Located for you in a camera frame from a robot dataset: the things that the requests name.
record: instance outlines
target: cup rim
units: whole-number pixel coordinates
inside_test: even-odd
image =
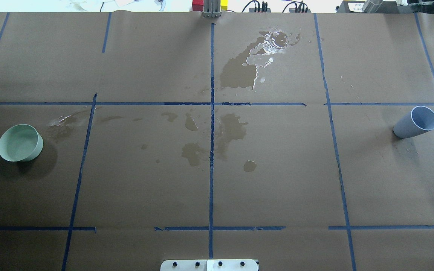
[[[433,128],[431,128],[431,129],[424,129],[424,128],[420,127],[420,125],[417,125],[417,124],[416,124],[415,119],[413,119],[413,112],[414,112],[415,109],[417,109],[417,108],[426,108],[426,109],[428,109],[431,113],[433,113],[433,115],[434,115],[434,111],[431,110],[431,108],[429,108],[429,107],[426,107],[426,106],[415,106],[415,107],[410,111],[410,117],[411,117],[411,121],[413,122],[413,124],[414,124],[416,127],[418,127],[420,130],[423,130],[423,131],[431,131],[431,130],[434,130],[434,126],[433,126]]]
[[[31,127],[31,129],[36,133],[36,138],[37,138],[37,140],[36,140],[36,144],[35,144],[34,148],[31,150],[31,152],[29,153],[29,155],[27,155],[26,157],[23,157],[23,158],[21,158],[21,159],[19,159],[19,160],[9,160],[9,159],[7,159],[7,157],[3,157],[3,156],[1,155],[1,151],[0,151],[0,156],[1,156],[3,159],[5,159],[6,161],[9,161],[9,162],[19,162],[19,161],[22,161],[22,160],[28,158],[29,156],[31,156],[31,154],[32,154],[32,153],[35,151],[35,149],[38,147],[38,144],[39,144],[39,142],[40,142],[40,140],[41,140],[40,137],[38,137],[38,131],[36,130],[35,127],[33,127],[33,126],[31,126],[31,125],[27,125],[27,124],[25,124],[25,123],[21,123],[21,124],[19,124],[19,125],[14,125],[14,126],[8,128],[8,129],[7,129],[7,130],[2,134],[2,136],[0,137],[0,145],[1,145],[1,140],[2,140],[2,138],[5,136],[5,134],[7,134],[11,129],[14,129],[14,127],[17,127],[17,126],[29,126],[29,127]]]

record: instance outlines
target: red object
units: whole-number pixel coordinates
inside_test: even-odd
[[[192,1],[193,11],[203,11],[203,0],[193,0]]]

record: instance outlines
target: yellow object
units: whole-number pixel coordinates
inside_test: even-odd
[[[227,10],[228,4],[229,0],[220,0],[220,7],[222,7],[222,10]]]

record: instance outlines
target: wet stain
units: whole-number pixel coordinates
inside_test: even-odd
[[[233,140],[244,139],[247,133],[245,125],[248,122],[240,122],[241,117],[235,114],[227,114],[220,118],[220,125],[215,136],[215,153],[217,158],[227,159],[227,148]]]
[[[222,87],[246,88],[254,85],[255,66],[247,65],[247,58],[250,50],[264,41],[264,37],[258,37],[254,43],[249,44],[236,58],[232,58],[227,62],[224,70],[222,70],[222,74],[220,74],[220,84]]]
[[[98,120],[98,123],[104,123],[104,122],[109,122],[110,120],[117,120],[117,119],[122,119],[122,116],[110,116],[110,117],[104,117]]]
[[[254,161],[250,161],[250,160],[248,160],[248,161],[244,164],[244,171],[245,171],[245,172],[253,172],[255,168],[257,168],[257,165],[255,164]]]
[[[186,113],[185,128],[193,132],[196,132],[199,129],[190,113]]]
[[[48,128],[41,135],[55,143],[64,141],[71,136],[75,127],[88,125],[90,110],[90,107],[85,107],[83,110],[50,121]]]
[[[200,160],[202,160],[202,156],[205,156],[206,153],[207,150],[200,148],[197,143],[187,143],[182,148],[182,157],[187,158],[191,166],[200,165]]]
[[[286,48],[297,44],[300,39],[299,34],[294,37],[278,29],[259,33],[261,37],[224,65],[220,75],[222,88],[252,87],[254,89],[255,83],[260,82],[257,81],[259,70],[274,62],[272,55],[284,53]]]
[[[174,120],[177,118],[177,114],[170,113],[170,112],[165,112],[165,113],[162,113],[162,114],[160,114],[160,115],[162,115],[162,116],[167,116],[167,117],[168,117],[167,120],[168,120],[169,122],[174,122]]]

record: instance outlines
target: white plastic bracket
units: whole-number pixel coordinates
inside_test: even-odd
[[[253,259],[166,260],[160,271],[259,271]]]

